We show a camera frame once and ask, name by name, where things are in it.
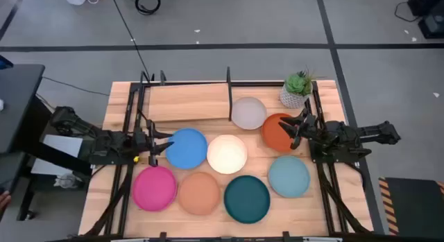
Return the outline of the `white triangle-patterned plant pot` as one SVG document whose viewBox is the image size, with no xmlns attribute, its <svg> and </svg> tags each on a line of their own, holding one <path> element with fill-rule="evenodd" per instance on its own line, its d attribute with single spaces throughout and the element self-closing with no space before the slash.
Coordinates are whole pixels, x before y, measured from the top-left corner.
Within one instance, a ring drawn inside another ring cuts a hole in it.
<svg viewBox="0 0 444 242">
<path fill-rule="evenodd" d="M 285 83 L 280 92 L 280 102 L 287 108 L 296 109 L 305 106 L 305 102 L 309 99 L 310 94 L 302 96 L 300 94 L 291 93 L 287 89 Z"/>
</svg>

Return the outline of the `peach plate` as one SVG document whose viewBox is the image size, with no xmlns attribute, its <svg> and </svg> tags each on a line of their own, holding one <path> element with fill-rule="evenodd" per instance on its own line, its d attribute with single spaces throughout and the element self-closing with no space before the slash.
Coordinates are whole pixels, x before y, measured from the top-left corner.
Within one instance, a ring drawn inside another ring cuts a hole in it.
<svg viewBox="0 0 444 242">
<path fill-rule="evenodd" d="M 180 184 L 178 202 L 189 214 L 209 215 L 219 205 L 220 200 L 219 184 L 209 173 L 192 173 Z"/>
</svg>

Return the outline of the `cream white plate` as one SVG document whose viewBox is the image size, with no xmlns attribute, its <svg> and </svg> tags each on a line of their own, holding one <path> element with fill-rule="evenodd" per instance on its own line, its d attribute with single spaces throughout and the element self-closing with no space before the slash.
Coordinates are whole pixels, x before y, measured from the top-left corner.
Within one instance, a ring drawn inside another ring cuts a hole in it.
<svg viewBox="0 0 444 242">
<path fill-rule="evenodd" d="M 233 174 L 240 171 L 248 159 L 245 143 L 234 135 L 219 135 L 207 149 L 207 161 L 218 173 Z"/>
</svg>

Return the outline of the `person's hand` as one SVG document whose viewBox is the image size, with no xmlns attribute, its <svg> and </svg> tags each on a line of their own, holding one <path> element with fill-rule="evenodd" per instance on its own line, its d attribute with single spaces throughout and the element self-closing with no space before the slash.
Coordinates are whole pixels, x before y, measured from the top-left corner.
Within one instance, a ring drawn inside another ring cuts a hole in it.
<svg viewBox="0 0 444 242">
<path fill-rule="evenodd" d="M 11 195 L 9 191 L 4 191 L 0 194 L 0 211 L 4 211 L 11 201 Z"/>
</svg>

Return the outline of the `dark teal plate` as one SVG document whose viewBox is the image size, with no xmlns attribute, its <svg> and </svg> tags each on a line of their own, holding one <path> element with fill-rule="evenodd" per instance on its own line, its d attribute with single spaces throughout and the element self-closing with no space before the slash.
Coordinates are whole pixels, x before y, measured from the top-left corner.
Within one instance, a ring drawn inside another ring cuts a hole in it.
<svg viewBox="0 0 444 242">
<path fill-rule="evenodd" d="M 234 220 L 253 224 L 267 215 L 271 197 L 266 185 L 259 178 L 241 175 L 227 185 L 223 202 L 227 213 Z"/>
</svg>

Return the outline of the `rust orange plate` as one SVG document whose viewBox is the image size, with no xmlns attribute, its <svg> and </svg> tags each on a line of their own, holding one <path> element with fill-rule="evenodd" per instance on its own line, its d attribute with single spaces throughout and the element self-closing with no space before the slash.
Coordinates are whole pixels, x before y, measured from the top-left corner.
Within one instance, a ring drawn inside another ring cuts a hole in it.
<svg viewBox="0 0 444 242">
<path fill-rule="evenodd" d="M 262 139 L 273 150 L 280 153 L 290 153 L 292 139 L 279 125 L 281 117 L 290 117 L 289 114 L 277 113 L 270 115 L 262 125 Z"/>
</svg>

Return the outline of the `blue plate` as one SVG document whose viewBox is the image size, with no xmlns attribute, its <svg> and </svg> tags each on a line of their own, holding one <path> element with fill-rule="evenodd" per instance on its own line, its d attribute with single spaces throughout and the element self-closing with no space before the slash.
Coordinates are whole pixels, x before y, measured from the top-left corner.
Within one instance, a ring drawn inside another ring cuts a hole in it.
<svg viewBox="0 0 444 242">
<path fill-rule="evenodd" d="M 169 138 L 169 142 L 173 144 L 166 149 L 166 158 L 176 168 L 193 169 L 206 160 L 207 140 L 197 129 L 179 129 Z"/>
</svg>

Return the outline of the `pink plate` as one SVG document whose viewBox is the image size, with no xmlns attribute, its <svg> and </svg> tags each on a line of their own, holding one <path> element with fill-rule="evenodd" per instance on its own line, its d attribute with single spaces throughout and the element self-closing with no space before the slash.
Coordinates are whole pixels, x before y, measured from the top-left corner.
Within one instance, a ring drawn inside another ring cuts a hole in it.
<svg viewBox="0 0 444 242">
<path fill-rule="evenodd" d="M 178 183 L 172 171 L 163 166 L 145 168 L 133 184 L 133 201 L 144 211 L 162 211 L 176 198 Z"/>
</svg>

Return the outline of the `black mat with hazard stripes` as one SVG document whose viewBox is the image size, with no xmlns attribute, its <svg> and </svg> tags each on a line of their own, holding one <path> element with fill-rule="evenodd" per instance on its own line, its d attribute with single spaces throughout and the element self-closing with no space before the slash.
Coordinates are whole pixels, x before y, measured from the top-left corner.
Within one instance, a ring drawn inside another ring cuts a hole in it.
<svg viewBox="0 0 444 242">
<path fill-rule="evenodd" d="M 444 182 L 380 178 L 390 235 L 444 241 Z"/>
</svg>

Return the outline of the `white flat board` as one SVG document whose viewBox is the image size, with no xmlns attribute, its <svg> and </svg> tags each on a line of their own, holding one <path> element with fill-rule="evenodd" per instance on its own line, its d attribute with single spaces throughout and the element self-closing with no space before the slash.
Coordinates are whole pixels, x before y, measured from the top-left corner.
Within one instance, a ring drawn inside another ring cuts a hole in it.
<svg viewBox="0 0 444 242">
<path fill-rule="evenodd" d="M 45 135 L 43 140 L 44 144 L 74 157 L 78 157 L 82 142 L 83 140 L 81 138 L 64 137 L 59 135 Z M 72 170 L 62 168 L 61 166 L 56 166 L 55 164 L 44 161 L 43 159 L 36 158 L 31 169 L 31 173 L 62 176 L 65 174 L 71 174 Z"/>
</svg>

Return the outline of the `black equipment case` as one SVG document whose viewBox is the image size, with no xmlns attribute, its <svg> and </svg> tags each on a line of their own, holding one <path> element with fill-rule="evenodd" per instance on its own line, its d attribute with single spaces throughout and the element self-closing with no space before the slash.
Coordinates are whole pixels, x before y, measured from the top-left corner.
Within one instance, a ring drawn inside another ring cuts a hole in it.
<svg viewBox="0 0 444 242">
<path fill-rule="evenodd" d="M 440 0 L 408 0 L 407 5 L 413 16 L 421 17 L 428 14 L 439 1 Z"/>
</svg>

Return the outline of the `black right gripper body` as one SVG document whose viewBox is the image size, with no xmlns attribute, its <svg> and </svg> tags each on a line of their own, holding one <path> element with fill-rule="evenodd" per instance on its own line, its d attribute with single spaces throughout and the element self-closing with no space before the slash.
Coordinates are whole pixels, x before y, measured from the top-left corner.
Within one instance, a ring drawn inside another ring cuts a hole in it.
<svg viewBox="0 0 444 242">
<path fill-rule="evenodd" d="M 318 119 L 309 113 L 307 108 L 293 119 L 293 125 L 296 127 L 296 136 L 292 143 L 292 149 L 299 147 L 302 138 L 322 144 L 321 129 L 318 128 Z"/>
</svg>

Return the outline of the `black desk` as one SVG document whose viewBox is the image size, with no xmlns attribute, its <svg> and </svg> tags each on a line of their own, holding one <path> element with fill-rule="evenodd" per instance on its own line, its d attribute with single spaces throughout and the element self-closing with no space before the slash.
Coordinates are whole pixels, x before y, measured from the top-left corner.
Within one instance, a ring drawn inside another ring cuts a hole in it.
<svg viewBox="0 0 444 242">
<path fill-rule="evenodd" d="M 20 205 L 17 220 L 34 217 L 29 209 L 33 196 L 34 175 L 28 161 L 31 157 L 90 176 L 89 163 L 40 141 L 51 112 L 36 96 L 41 83 L 44 66 L 40 64 L 17 64 L 0 69 L 0 195 L 12 193 L 21 176 L 29 183 Z"/>
</svg>

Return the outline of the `light blue-grey plate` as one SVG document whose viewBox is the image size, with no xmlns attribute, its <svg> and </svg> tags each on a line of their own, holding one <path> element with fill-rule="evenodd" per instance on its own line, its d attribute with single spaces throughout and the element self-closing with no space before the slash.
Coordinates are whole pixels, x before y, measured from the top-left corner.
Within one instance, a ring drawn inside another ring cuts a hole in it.
<svg viewBox="0 0 444 242">
<path fill-rule="evenodd" d="M 308 190 L 311 177 L 301 159 L 285 155 L 271 164 L 268 181 L 273 190 L 282 197 L 299 198 Z"/>
</svg>

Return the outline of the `grey taupe plate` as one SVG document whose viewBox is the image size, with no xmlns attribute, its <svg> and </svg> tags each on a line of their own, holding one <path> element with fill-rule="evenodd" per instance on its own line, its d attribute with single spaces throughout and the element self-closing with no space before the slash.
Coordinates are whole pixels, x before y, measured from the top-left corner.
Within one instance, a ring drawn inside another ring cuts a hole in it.
<svg viewBox="0 0 444 242">
<path fill-rule="evenodd" d="M 232 122 L 244 130 L 260 128 L 267 118 L 265 105 L 257 98 L 243 97 L 232 106 Z"/>
</svg>

